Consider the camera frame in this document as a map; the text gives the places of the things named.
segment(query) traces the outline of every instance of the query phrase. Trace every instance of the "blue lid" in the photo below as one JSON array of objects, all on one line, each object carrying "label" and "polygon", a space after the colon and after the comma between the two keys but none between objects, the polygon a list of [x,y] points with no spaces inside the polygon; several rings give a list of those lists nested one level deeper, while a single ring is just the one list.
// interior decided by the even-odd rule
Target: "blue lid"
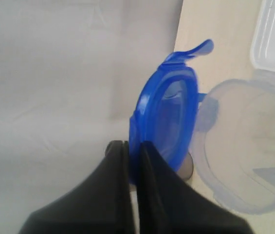
[{"label": "blue lid", "polygon": [[195,71],[186,60],[213,50],[212,40],[196,48],[170,54],[144,86],[130,118],[129,152],[138,165],[139,146],[151,141],[173,170],[188,152],[198,109]]}]

